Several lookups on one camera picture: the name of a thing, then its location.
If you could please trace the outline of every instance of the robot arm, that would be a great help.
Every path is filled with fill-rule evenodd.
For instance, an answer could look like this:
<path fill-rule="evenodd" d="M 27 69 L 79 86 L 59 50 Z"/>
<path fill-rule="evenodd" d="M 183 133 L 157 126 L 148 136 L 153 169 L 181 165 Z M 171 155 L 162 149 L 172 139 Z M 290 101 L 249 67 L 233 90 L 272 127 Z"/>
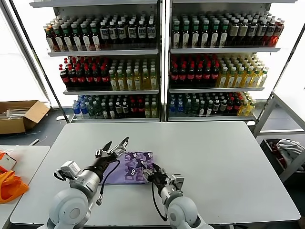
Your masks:
<path fill-rule="evenodd" d="M 103 149 L 96 152 L 94 163 L 82 172 L 74 161 L 67 161 L 55 171 L 54 176 L 57 179 L 69 180 L 70 188 L 59 192 L 54 197 L 49 211 L 49 220 L 40 229 L 78 229 L 85 225 L 95 203 L 102 204 L 105 181 L 119 165 L 118 158 L 126 151 L 128 139 L 128 137 L 125 138 L 111 150 L 109 149 L 112 142 L 107 143 Z M 113 162 L 117 162 L 117 165 L 100 186 L 105 170 Z"/>
<path fill-rule="evenodd" d="M 174 174 L 168 177 L 165 170 L 153 164 L 153 170 L 147 169 L 144 165 L 143 174 L 149 182 L 152 182 L 152 197 L 158 213 L 164 221 L 167 217 L 173 229 L 213 229 L 206 224 L 198 214 L 195 203 L 188 197 L 183 196 L 181 191 L 184 177 L 181 174 Z M 153 186 L 158 188 L 158 194 L 162 198 L 165 216 L 162 216 L 154 199 Z"/>

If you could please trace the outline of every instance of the purple snack package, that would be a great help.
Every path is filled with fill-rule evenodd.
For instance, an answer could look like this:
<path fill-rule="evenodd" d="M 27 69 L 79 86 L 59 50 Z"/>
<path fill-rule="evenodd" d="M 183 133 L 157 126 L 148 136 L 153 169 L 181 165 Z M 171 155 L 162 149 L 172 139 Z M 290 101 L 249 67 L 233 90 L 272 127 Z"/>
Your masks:
<path fill-rule="evenodd" d="M 142 174 L 141 163 L 153 169 L 152 152 L 126 152 L 119 158 L 120 164 L 106 180 L 106 184 L 145 184 L 147 180 Z M 116 166 L 117 162 L 109 165 L 104 178 Z"/>

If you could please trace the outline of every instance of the cardboard box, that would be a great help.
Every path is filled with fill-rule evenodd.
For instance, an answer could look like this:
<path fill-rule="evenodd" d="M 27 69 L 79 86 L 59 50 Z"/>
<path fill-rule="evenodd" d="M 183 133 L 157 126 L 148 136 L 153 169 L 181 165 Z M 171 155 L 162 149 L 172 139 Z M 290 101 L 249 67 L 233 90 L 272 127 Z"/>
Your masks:
<path fill-rule="evenodd" d="M 29 108 L 23 118 L 0 119 L 0 134 L 22 133 L 32 129 L 49 111 L 44 103 L 37 100 L 0 102 L 0 113 L 7 109 Z"/>

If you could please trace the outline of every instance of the orange plastic bag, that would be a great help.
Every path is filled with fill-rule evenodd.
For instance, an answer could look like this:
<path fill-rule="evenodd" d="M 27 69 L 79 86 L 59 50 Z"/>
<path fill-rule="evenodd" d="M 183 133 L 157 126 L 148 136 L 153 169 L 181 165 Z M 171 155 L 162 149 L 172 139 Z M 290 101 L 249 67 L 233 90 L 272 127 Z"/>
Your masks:
<path fill-rule="evenodd" d="M 29 187 L 15 176 L 15 171 L 8 171 L 0 175 L 0 204 L 10 202 L 25 193 Z"/>

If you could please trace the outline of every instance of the small table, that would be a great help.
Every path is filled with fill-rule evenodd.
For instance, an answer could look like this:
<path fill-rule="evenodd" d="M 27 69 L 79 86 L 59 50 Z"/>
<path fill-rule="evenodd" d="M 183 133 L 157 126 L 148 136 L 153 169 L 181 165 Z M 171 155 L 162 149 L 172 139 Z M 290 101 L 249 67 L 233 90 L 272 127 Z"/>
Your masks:
<path fill-rule="evenodd" d="M 185 176 L 183 192 L 209 224 L 298 220 L 300 214 L 244 122 L 67 124 L 13 212 L 16 224 L 44 224 L 53 197 L 69 188 L 53 177 L 74 160 L 80 168 L 109 141 L 129 136 L 129 151 L 152 151 L 168 174 Z M 161 198 L 156 197 L 162 211 Z M 161 226 L 151 185 L 107 185 L 86 226 Z"/>
<path fill-rule="evenodd" d="M 49 146 L 0 146 L 0 150 L 8 152 L 17 160 L 13 168 L 16 176 L 20 176 L 23 183 L 29 184 L 47 155 Z M 6 228 L 9 218 L 21 197 L 0 205 L 0 228 Z"/>

